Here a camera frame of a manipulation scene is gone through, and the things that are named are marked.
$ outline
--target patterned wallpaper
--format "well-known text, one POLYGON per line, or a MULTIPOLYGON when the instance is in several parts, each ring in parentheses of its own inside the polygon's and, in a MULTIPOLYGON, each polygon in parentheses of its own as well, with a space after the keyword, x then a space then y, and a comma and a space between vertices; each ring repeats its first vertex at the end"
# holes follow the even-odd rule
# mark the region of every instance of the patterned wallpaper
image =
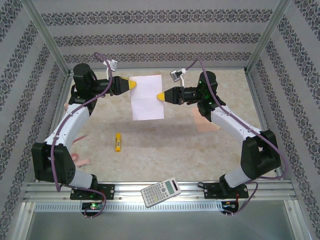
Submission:
POLYGON ((0 0, 0 239, 10 239, 27 182, 31 147, 43 141, 64 76, 18 0, 0 0))
POLYGON ((278 0, 67 2, 35 3, 71 69, 101 68, 95 51, 119 68, 178 68, 197 55, 208 67, 244 67, 278 0))
POLYGON ((312 239, 320 239, 319 9, 314 0, 291 2, 251 75, 312 239))

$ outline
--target purple cable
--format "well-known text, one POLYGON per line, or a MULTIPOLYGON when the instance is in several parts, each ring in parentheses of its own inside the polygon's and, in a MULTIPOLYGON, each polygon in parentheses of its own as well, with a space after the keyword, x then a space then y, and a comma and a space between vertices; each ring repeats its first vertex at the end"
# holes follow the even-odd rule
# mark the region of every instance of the purple cable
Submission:
MULTIPOLYGON (((63 121, 61 122, 59 128, 57 129, 56 133, 55 133, 55 136, 53 138, 53 141, 52 141, 52 145, 51 145, 51 150, 50 150, 50 157, 51 157, 51 167, 52 167, 52 174, 53 174, 53 179, 54 179, 54 184, 55 184, 55 188, 58 192, 61 191, 61 187, 63 186, 63 184, 61 184, 59 186, 59 183, 58 183, 58 177, 57 177, 57 172, 56 172, 56 166, 55 166, 55 157, 54 157, 54 150, 55 150, 55 145, 56 145, 56 142, 57 142, 57 139, 59 138, 59 133, 61 132, 62 128, 64 127, 65 123, 68 121, 68 119, 74 114, 76 113, 79 109, 85 107, 86 105, 88 105, 89 103, 97 100, 98 98, 102 97, 103 95, 106 94, 106 92, 109 90, 111 84, 112 84, 112 70, 111 70, 111 67, 107 61, 107 59, 105 58, 105 56, 99 52, 95 52, 94 54, 94 57, 100 61, 105 61, 106 65, 108 66, 108 71, 109 71, 109 75, 110 75, 110 78, 109 78, 109 83, 108 85, 106 86, 105 90, 100 93, 99 95, 95 96, 94 98, 86 101, 85 103, 83 103, 82 105, 78 106, 76 109, 74 109, 71 113, 69 113, 64 119, 63 121)), ((100 194, 102 195, 103 199, 104 199, 104 205, 103 205, 103 208, 97 213, 95 214, 94 216, 91 216, 90 218, 93 219, 97 216, 99 216, 103 210, 105 209, 105 206, 107 204, 107 199, 106 199, 106 196, 102 193, 102 192, 99 192, 97 190, 93 190, 93 189, 87 189, 87 188, 82 188, 82 187, 74 187, 74 186, 69 186, 69 185, 65 185, 66 187, 68 188, 72 188, 72 189, 79 189, 79 190, 83 190, 83 191, 88 191, 88 192, 93 192, 93 193, 96 193, 96 194, 100 194)))
POLYGON ((279 155, 280 157, 282 158, 283 162, 284 162, 284 173, 280 176, 276 176, 276 177, 268 177, 268 176, 261 176, 260 179, 268 179, 268 180, 279 180, 281 178, 283 178, 285 175, 287 175, 288 173, 288 161, 287 159, 285 158, 285 156, 280 152, 280 150, 275 146, 273 145, 268 139, 266 139, 264 136, 262 136, 261 134, 259 134, 258 132, 252 130, 250 127, 248 127, 246 124, 244 124, 239 118, 237 118, 235 115, 229 113, 227 110, 225 110, 222 105, 219 103, 218 99, 216 98, 214 92, 212 91, 212 88, 210 87, 210 82, 209 82, 209 78, 208 78, 208 75, 207 75, 207 72, 206 72, 206 69, 205 69, 205 66, 204 66, 204 63, 202 62, 201 58, 198 56, 197 57, 197 60, 200 62, 200 65, 201 65, 201 68, 202 68, 202 71, 204 73, 204 78, 205 78, 205 81, 206 81, 206 84, 208 85, 208 88, 209 88, 209 91, 215 101, 215 103, 219 106, 219 108, 222 109, 222 111, 224 111, 226 114, 228 114, 230 117, 232 117, 234 120, 236 120, 241 126, 243 126, 245 129, 247 129, 248 131, 252 132, 254 135, 258 136, 259 138, 261 138, 264 142, 266 142, 270 147, 272 147, 279 155))
POLYGON ((191 63, 191 65, 190 66, 188 66, 188 67, 186 67, 185 68, 185 70, 186 71, 188 71, 190 68, 192 68, 193 67, 193 65, 195 65, 196 64, 196 62, 198 61, 198 59, 196 58, 194 61, 193 61, 193 63, 191 63))

